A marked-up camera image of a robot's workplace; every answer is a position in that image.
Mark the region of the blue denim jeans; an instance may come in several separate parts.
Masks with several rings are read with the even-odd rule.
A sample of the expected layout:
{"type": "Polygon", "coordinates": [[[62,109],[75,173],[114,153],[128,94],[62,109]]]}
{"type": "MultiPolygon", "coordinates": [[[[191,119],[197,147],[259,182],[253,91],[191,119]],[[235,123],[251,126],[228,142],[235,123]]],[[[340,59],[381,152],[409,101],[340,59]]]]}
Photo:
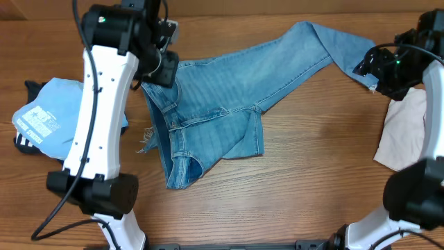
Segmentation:
{"type": "Polygon", "coordinates": [[[188,188],[219,160],[264,152],[261,116],[322,68],[335,64],[368,89],[377,80],[355,74],[373,41],[311,22],[256,46],[178,65],[169,88],[142,83],[152,126],[145,150],[158,149],[166,187],[188,188]]]}

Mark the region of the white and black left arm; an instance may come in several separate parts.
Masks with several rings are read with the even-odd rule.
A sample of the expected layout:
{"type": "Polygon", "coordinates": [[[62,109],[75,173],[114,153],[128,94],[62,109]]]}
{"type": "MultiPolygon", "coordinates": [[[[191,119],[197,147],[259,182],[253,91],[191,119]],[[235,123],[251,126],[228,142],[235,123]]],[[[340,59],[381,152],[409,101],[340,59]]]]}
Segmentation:
{"type": "Polygon", "coordinates": [[[167,8],[165,1],[122,1],[74,17],[85,47],[83,95],[69,154],[46,186],[98,224],[109,249],[149,247],[133,210],[139,181],[121,173],[119,141],[130,90],[173,85],[179,58],[168,47],[178,23],[160,14],[167,8]]]}

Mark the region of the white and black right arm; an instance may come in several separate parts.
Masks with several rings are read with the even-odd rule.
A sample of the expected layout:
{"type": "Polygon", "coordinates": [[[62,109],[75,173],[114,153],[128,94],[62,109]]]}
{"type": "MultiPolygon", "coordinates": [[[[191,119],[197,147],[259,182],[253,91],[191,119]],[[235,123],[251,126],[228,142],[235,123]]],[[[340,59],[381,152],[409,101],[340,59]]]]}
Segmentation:
{"type": "Polygon", "coordinates": [[[443,10],[422,14],[415,29],[369,49],[354,72],[373,75],[376,90],[394,101],[422,83],[424,138],[418,160],[387,180],[382,206],[341,227],[318,249],[390,249],[405,236],[422,237],[443,225],[443,10]]]}

